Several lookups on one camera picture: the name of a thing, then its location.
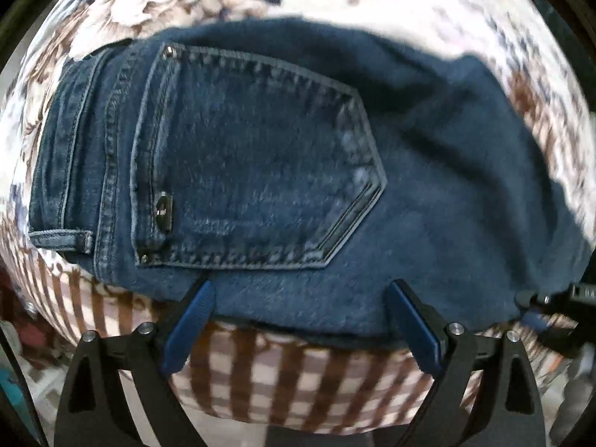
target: black mount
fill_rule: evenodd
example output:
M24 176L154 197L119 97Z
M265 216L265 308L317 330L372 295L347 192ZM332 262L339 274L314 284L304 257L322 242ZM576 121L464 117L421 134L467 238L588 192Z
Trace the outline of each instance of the black mount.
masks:
M94 331L83 335L64 384L56 447L78 447L83 438L89 447L143 445L118 370L132 372L162 447L206 446L163 373L164 345L184 317L185 304L193 303L203 283L198 282L157 324L144 323L123 337L102 339ZM431 370L435 378L400 447L545 445L538 388L517 333L510 331L496 339L475 336L460 324L450 325L432 307L420 303L403 280L391 284L387 303L421 369ZM461 400L475 370L484 370L481 386L467 425L461 424L457 421Z
M564 292L540 294L522 291L517 306L526 313L551 316L562 314L577 322L575 327L548 327L538 334L538 342L567 358L577 358L585 343L596 344L596 286L573 283Z

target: belt loop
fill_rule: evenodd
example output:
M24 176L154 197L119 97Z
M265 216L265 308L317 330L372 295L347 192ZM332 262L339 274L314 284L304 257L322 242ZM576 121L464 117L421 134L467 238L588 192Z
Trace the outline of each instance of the belt loop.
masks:
M95 248L95 234L89 230L53 229L29 232L29 240L35 247L56 252L81 252L90 255Z

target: screw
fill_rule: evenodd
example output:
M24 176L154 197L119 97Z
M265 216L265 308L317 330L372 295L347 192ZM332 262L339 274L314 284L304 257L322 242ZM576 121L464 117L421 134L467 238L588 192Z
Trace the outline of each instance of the screw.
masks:
M35 305L29 301L25 302L25 311L27 311L28 314L32 317L35 317L38 314L37 307L35 307Z
M139 326L139 333L149 334L153 331L153 328L154 328L153 322L151 322L151 321L144 322Z
M85 331L83 333L83 336L81 336L81 339L86 343L90 343L91 341L93 341L95 339L96 336L97 336L97 333L95 331L89 330L89 331Z
M512 343L516 343L520 340L520 335L517 334L515 331L510 330L507 331L507 339L510 340Z
M176 56L176 49L170 45L166 47L163 51L163 55L166 57L175 57Z
M464 334L464 327L458 322L452 322L449 325L449 331L451 331L452 334L455 334L455 336L460 336Z
M551 297L546 294L538 294L536 302L542 306L546 306L551 301Z

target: denim fabric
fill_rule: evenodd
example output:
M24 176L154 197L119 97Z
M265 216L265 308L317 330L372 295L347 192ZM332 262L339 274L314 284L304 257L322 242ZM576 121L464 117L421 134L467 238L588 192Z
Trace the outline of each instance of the denim fabric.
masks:
M29 219L93 233L91 253L64 254L100 280L179 299L207 267L218 316L364 345L390 337L395 278L480 330L591 253L478 59L294 19L168 29L71 64Z

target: blue clamp pad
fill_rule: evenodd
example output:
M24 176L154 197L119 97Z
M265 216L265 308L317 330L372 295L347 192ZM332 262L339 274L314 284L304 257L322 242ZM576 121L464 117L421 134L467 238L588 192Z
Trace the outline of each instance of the blue clamp pad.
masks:
M180 320L169 334L162 349L161 372L165 376L184 367L194 343L215 308L215 288L208 280L194 296Z
M549 325L539 312L527 311L520 319L520 324L526 328L534 330L536 334L544 333L549 328Z
M419 308L423 305L414 304L404 286L409 289L403 281L395 280L387 288L389 320L406 340L418 367L437 378L444 370L439 340L422 317Z

